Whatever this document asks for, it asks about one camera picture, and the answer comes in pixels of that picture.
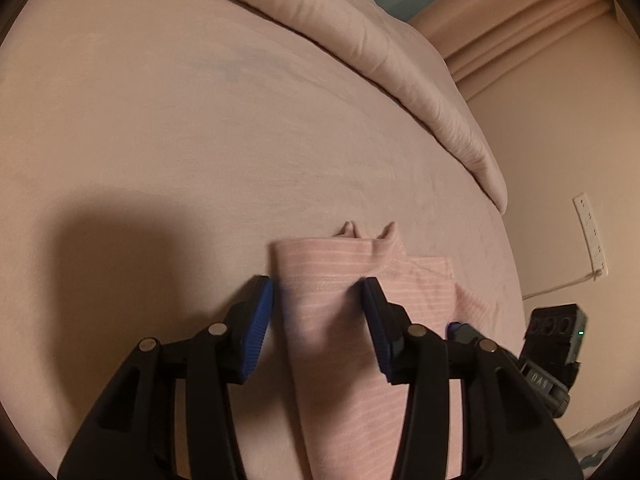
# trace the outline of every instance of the electrical outlet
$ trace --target electrical outlet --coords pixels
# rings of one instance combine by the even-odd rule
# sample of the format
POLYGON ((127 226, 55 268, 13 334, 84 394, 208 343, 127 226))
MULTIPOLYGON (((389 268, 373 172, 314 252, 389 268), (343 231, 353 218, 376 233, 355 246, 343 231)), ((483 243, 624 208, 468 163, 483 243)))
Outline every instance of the electrical outlet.
POLYGON ((596 224, 596 217, 591 207, 591 201, 585 192, 574 198, 575 210, 578 212, 584 239, 587 242, 589 256, 591 257, 591 268, 594 272, 600 270, 600 277, 603 278, 609 273, 607 261, 604 257, 604 246, 600 240, 600 231, 596 224))

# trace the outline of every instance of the wall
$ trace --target wall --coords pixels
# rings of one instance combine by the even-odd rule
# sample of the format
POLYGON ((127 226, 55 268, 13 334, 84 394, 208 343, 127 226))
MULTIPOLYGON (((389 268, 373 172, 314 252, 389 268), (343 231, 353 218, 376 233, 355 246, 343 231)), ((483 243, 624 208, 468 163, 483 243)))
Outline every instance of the wall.
POLYGON ((572 198, 586 190, 609 276, 525 302, 588 313, 571 435, 640 399, 640 44, 612 13, 469 102, 509 188, 504 222, 524 294, 591 271, 572 198))

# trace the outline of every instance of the power cord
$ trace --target power cord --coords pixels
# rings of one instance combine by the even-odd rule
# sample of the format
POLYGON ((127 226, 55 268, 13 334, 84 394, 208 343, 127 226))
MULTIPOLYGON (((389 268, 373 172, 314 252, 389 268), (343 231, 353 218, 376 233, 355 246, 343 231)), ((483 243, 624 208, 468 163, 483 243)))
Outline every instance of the power cord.
POLYGON ((532 294, 527 294, 522 297, 522 301, 530 300, 531 298, 535 298, 537 296, 542 296, 543 294, 549 294, 550 292, 555 292, 556 290, 562 290, 563 288, 567 288, 569 286, 580 285, 581 283, 588 282, 590 280, 596 280, 602 275, 602 269, 594 270, 590 272, 586 276, 578 278, 577 280, 573 280, 572 282, 565 283, 564 285, 553 286, 551 288, 546 288, 545 290, 540 290, 539 292, 534 292, 532 294))

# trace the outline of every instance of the striped towel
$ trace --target striped towel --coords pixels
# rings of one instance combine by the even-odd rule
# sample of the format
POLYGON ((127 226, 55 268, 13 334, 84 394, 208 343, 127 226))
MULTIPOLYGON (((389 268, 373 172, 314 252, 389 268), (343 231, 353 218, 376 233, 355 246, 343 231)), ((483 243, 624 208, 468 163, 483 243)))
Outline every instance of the striped towel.
MULTIPOLYGON (((285 331, 306 452, 314 480, 388 480, 407 387, 378 370, 354 284, 375 276, 386 298, 440 336, 452 320, 482 330, 490 312, 452 276, 448 258, 410 258, 398 228, 362 238, 348 222, 334 238, 276 244, 285 331)), ((460 473, 462 412, 452 382, 449 478, 460 473)))

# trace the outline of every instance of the pink bed sheet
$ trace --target pink bed sheet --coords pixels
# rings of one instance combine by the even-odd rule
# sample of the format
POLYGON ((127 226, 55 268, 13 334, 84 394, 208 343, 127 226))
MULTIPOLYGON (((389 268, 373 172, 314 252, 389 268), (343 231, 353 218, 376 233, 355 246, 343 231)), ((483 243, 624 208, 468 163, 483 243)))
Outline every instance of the pink bed sheet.
MULTIPOLYGON (((55 472, 139 339, 220 319, 270 243, 397 221, 517 351, 500 212, 398 101, 231 0, 30 0, 0 49, 0 400, 55 472)), ((276 313, 231 391, 250 478, 302 478, 276 313)))
POLYGON ((436 49, 373 0, 240 0, 304 34, 420 119, 504 213, 507 189, 480 126, 436 49))

